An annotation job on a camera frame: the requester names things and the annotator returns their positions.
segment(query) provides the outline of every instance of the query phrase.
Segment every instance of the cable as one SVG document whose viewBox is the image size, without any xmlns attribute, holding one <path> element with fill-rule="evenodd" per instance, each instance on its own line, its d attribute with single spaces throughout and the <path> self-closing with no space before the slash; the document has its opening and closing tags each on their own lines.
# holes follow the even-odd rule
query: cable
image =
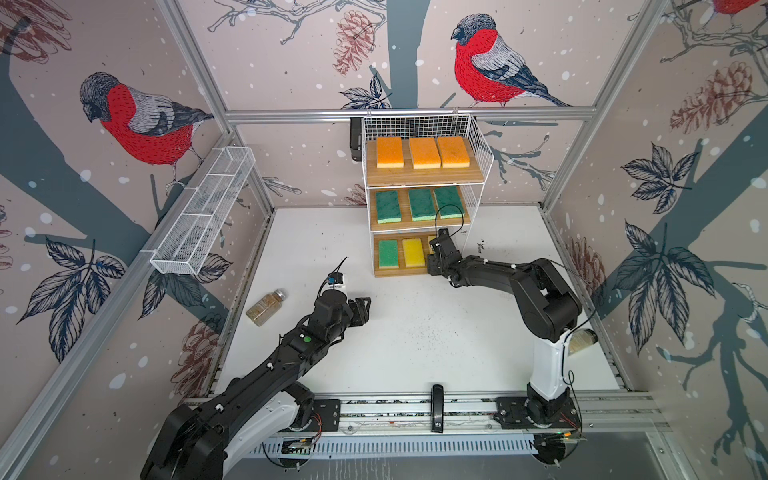
<svg viewBox="0 0 768 480">
<path fill-rule="evenodd" d="M 455 232 L 451 233 L 449 235 L 449 238 L 453 237 L 458 232 L 462 231 L 462 228 L 464 228 L 464 214 L 462 213 L 462 208 L 457 206 L 457 205 L 454 205 L 454 204 L 445 204 L 442 207 L 440 207 L 439 209 L 437 209 L 437 211 L 435 212 L 435 237 L 437 237 L 437 216 L 440 214 L 440 210 L 442 210 L 442 209 L 444 209 L 446 207 L 454 207 L 460 214 L 462 214 L 462 225 L 458 228 L 458 230 L 456 230 Z"/>
</svg>

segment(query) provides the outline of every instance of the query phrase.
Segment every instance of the yellow sponge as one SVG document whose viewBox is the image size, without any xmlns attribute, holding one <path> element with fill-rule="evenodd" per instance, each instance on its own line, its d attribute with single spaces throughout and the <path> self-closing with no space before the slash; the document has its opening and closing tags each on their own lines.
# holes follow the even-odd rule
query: yellow sponge
<svg viewBox="0 0 768 480">
<path fill-rule="evenodd" d="M 406 258 L 406 267 L 425 266 L 424 249 L 422 248 L 422 239 L 406 238 L 402 241 L 402 254 Z"/>
</svg>

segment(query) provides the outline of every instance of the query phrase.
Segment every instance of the red bird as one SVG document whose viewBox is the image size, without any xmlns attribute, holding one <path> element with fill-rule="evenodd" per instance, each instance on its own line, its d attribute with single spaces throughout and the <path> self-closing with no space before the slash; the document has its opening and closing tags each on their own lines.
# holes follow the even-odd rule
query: red bird
<svg viewBox="0 0 768 480">
<path fill-rule="evenodd" d="M 173 165 L 174 180 L 166 185 L 166 191 L 173 185 L 183 186 L 176 180 L 176 162 L 192 148 L 197 127 L 214 117 L 163 95 L 140 92 L 103 71 L 85 79 L 80 87 L 80 102 L 88 121 L 98 118 L 136 160 L 150 165 Z"/>
<path fill-rule="evenodd" d="M 504 107 L 512 98 L 539 97 L 559 107 L 570 107 L 550 95 L 522 55 L 504 43 L 490 15 L 476 13 L 462 18 L 451 39 L 457 41 L 456 81 L 475 99 L 472 106 L 485 101 Z"/>
</svg>

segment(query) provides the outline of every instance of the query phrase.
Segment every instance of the wire basket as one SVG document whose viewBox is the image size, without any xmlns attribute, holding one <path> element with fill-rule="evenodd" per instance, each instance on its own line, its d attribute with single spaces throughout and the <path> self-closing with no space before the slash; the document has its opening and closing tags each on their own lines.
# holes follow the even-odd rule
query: wire basket
<svg viewBox="0 0 768 480">
<path fill-rule="evenodd" d="M 221 149 L 150 263 L 160 273 L 197 275 L 255 160 L 248 147 Z"/>
</svg>

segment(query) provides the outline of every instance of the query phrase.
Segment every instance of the leaf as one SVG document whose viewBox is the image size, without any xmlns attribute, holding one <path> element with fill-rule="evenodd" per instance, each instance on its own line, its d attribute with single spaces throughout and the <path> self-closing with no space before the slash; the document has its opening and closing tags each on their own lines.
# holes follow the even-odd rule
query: leaf
<svg viewBox="0 0 768 480">
<path fill-rule="evenodd" d="M 372 98 L 371 94 L 365 88 L 360 87 L 352 87 L 349 90 L 340 93 L 351 101 L 368 101 Z"/>
<path fill-rule="evenodd" d="M 666 265 L 662 265 L 656 273 L 656 284 L 659 290 L 659 311 L 682 343 L 688 324 L 688 302 L 683 286 Z"/>
<path fill-rule="evenodd" d="M 40 312 L 55 308 L 61 302 L 61 299 L 66 296 L 67 292 L 77 283 L 80 283 L 80 271 L 77 270 L 74 272 L 65 270 L 54 273 L 46 278 L 32 292 L 32 295 L 29 297 L 27 311 L 18 322 L 21 322 L 28 316 L 37 315 Z"/>
<path fill-rule="evenodd" d="M 195 275 L 194 278 L 200 283 L 211 283 L 224 275 L 230 265 L 232 265 L 232 262 L 227 262 L 221 255 L 209 253 L 205 263 L 203 263 L 203 267 L 200 269 L 200 273 Z"/>
<path fill-rule="evenodd" d="M 637 354 L 654 333 L 657 293 L 654 278 L 649 276 L 629 296 L 629 327 Z"/>
<path fill-rule="evenodd" d="M 624 232 L 627 234 L 627 240 L 629 240 L 632 248 L 637 250 L 637 252 L 644 257 L 651 257 L 656 253 L 656 243 L 654 242 L 654 239 L 641 228 L 638 228 L 625 220 Z"/>
<path fill-rule="evenodd" d="M 56 242 L 46 237 L 45 246 L 48 248 L 48 254 L 53 261 L 63 267 L 77 270 L 85 265 L 85 257 L 80 253 L 80 250 L 70 247 L 66 243 Z"/>
<path fill-rule="evenodd" d="M 122 278 L 125 274 L 125 268 L 120 260 L 109 255 L 98 257 L 94 262 L 96 271 L 109 278 Z"/>
<path fill-rule="evenodd" d="M 203 305 L 200 284 L 190 275 L 166 274 L 167 291 L 184 306 Z"/>
<path fill-rule="evenodd" d="M 701 258 L 683 247 L 670 248 L 667 252 L 670 268 L 677 275 L 682 276 L 689 283 L 700 286 L 711 296 L 715 296 L 714 281 Z"/>
<path fill-rule="evenodd" d="M 79 281 L 79 272 L 74 276 L 78 281 L 71 285 L 55 305 L 48 330 L 48 341 L 56 359 L 61 363 L 80 337 L 85 317 L 84 284 Z"/>
<path fill-rule="evenodd" d="M 656 198 L 664 193 L 664 190 L 668 187 L 669 184 L 663 181 L 643 182 L 632 194 L 632 197 L 641 200 L 650 200 L 651 198 Z"/>
<path fill-rule="evenodd" d="M 141 302 L 140 319 L 154 312 L 154 309 L 160 305 L 165 297 L 167 278 L 157 270 L 152 270 L 147 281 L 147 287 L 144 289 L 144 300 Z"/>
<path fill-rule="evenodd" d="M 653 277 L 654 271 L 651 269 L 654 259 L 634 256 L 621 262 L 616 269 L 616 284 L 614 288 L 621 290 L 634 290 L 640 285 L 640 282 L 646 280 L 649 276 Z"/>
<path fill-rule="evenodd" d="M 653 156 L 651 157 L 651 163 L 656 171 L 662 178 L 671 178 L 670 170 L 672 170 L 672 154 L 664 147 L 659 147 L 656 144 L 651 143 L 654 146 Z"/>
<path fill-rule="evenodd" d="M 661 172 L 657 170 L 653 162 L 646 160 L 645 158 L 632 160 L 628 164 L 621 165 L 621 168 L 623 168 L 624 171 L 630 175 L 630 177 L 637 178 L 638 180 L 661 180 Z"/>
<path fill-rule="evenodd" d="M 373 75 L 373 77 L 371 77 L 370 91 L 374 98 L 378 99 L 382 96 L 382 85 L 379 82 L 378 75 Z"/>
<path fill-rule="evenodd" d="M 674 206 L 675 200 L 677 200 L 677 190 L 675 190 L 673 187 L 670 187 L 669 190 L 665 191 L 661 197 L 659 197 L 659 201 L 656 204 L 654 213 L 663 214 Z"/>
<path fill-rule="evenodd" d="M 110 294 L 107 279 L 96 272 L 87 272 L 85 277 L 85 293 L 88 299 L 88 310 L 96 313 Z"/>
<path fill-rule="evenodd" d="M 690 168 L 694 165 L 694 161 L 698 156 L 699 152 L 693 152 L 692 154 L 688 154 L 681 158 L 680 161 L 677 162 L 677 165 L 672 169 L 672 181 L 677 182 L 683 180 L 683 178 L 688 175 Z"/>
</svg>

